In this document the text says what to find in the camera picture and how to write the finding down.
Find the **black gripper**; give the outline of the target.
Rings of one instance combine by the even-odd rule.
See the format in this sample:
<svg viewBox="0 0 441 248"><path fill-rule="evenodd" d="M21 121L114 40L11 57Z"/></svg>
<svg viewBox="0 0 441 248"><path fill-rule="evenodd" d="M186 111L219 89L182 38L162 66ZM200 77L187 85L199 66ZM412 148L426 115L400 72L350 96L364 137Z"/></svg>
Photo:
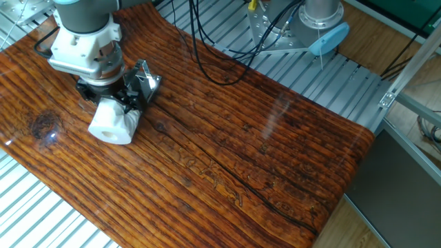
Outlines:
<svg viewBox="0 0 441 248"><path fill-rule="evenodd" d="M109 85L96 86L87 83L83 79L76 82L75 88L85 101L99 103L101 98L116 99L123 105L123 112L131 110L143 112L142 91L125 88L122 78Z"/></svg>

